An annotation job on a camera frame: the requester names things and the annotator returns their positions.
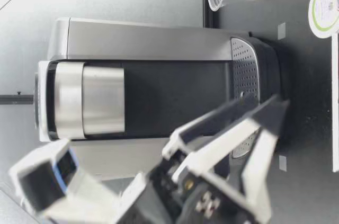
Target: silver cylinder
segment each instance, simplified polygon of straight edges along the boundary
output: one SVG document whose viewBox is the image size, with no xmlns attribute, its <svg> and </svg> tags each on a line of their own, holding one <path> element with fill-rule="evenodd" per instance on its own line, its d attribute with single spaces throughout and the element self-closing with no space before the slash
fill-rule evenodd
<svg viewBox="0 0 339 224">
<path fill-rule="evenodd" d="M 83 62 L 60 62 L 54 84 L 55 126 L 61 139 L 83 139 Z"/>
<path fill-rule="evenodd" d="M 85 66 L 82 104 L 85 135 L 124 132 L 124 70 Z"/>
</svg>

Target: round sticker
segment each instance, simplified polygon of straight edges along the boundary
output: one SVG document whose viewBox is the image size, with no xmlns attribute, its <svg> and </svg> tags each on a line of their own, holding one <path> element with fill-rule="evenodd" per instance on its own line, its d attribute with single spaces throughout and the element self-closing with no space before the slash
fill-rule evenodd
<svg viewBox="0 0 339 224">
<path fill-rule="evenodd" d="M 308 20 L 316 36 L 330 37 L 339 30 L 339 0 L 310 0 Z"/>
</svg>

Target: robotic arm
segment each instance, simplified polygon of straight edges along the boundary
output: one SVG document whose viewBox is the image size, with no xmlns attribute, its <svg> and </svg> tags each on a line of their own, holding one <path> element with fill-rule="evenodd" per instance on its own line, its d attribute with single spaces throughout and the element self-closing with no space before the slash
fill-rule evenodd
<svg viewBox="0 0 339 224">
<path fill-rule="evenodd" d="M 79 167 L 68 140 L 32 151 L 10 175 L 28 211 L 56 222 L 266 224 L 266 176 L 287 106 L 277 96 L 257 106 L 248 95 L 185 124 L 172 133 L 162 161 L 120 196 Z M 188 143 L 217 121 L 225 122 L 223 129 L 190 149 Z M 227 183 L 228 155 L 256 131 L 236 189 Z"/>
</svg>

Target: perforated metal grate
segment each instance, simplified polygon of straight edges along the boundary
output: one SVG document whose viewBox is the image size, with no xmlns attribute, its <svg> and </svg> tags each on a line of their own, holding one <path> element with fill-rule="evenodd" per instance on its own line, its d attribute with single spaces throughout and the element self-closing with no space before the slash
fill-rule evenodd
<svg viewBox="0 0 339 224">
<path fill-rule="evenodd" d="M 241 94 L 252 93 L 255 98 L 260 100 L 259 75 L 257 68 L 257 59 L 254 49 L 245 41 L 231 39 L 232 58 L 233 58 L 233 81 L 234 98 L 239 98 Z M 241 145 L 232 152 L 232 158 L 245 156 L 252 147 L 256 133 L 247 138 Z"/>
</svg>

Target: black table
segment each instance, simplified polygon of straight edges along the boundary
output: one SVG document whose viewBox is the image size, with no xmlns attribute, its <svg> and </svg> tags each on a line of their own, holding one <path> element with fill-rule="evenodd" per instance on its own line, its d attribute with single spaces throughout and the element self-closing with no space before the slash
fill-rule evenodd
<svg viewBox="0 0 339 224">
<path fill-rule="evenodd" d="M 308 24 L 309 0 L 260 0 L 206 13 L 208 26 L 251 31 L 271 44 L 281 66 L 282 95 L 291 100 L 268 183 L 272 223 L 338 223 L 339 175 L 332 173 L 331 40 Z M 286 38 L 278 40 L 278 25 Z M 287 172 L 279 170 L 287 157 Z"/>
</svg>

